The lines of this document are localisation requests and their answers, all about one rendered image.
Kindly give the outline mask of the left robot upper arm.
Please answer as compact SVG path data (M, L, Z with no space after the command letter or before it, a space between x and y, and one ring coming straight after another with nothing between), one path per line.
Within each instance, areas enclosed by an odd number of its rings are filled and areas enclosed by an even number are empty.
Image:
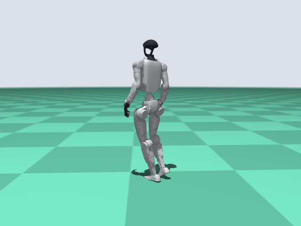
M136 61L132 65L133 70L134 70L134 79L135 82L137 83L137 90L142 88L141 84L141 68L143 67L143 61Z

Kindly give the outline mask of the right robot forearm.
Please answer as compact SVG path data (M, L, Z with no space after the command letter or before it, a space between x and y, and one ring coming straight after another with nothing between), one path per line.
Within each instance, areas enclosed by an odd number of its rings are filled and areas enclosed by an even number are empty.
M158 104L161 105L165 100L166 100L166 96L169 93L169 89L168 90L162 90L161 91L161 95L158 101Z

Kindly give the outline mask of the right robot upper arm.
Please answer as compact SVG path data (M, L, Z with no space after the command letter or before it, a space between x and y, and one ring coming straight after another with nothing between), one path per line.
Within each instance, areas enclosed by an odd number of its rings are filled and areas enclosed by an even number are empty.
M169 83L168 83L168 75L167 75L167 65L164 63L162 64L162 73L161 73L161 79L163 83L161 84L162 90L168 90L169 89Z

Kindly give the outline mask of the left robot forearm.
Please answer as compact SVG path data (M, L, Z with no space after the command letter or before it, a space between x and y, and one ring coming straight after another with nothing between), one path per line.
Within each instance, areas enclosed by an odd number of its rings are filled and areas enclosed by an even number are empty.
M133 102L135 96L136 96L137 93L138 93L138 92L136 91L136 89L137 89L137 83L134 82L134 83L132 84L130 93L129 93L127 99L125 100L125 103L124 103L124 104L129 103L129 105L131 105L131 103Z

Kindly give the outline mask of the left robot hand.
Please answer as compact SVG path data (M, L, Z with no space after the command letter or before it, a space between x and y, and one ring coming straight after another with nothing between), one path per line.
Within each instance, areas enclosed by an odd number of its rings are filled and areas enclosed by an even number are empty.
M129 103L124 104L124 112L125 112L125 116L126 116L126 117L129 117L129 114L127 113L127 112L129 112L129 111L127 110L127 108L129 108Z

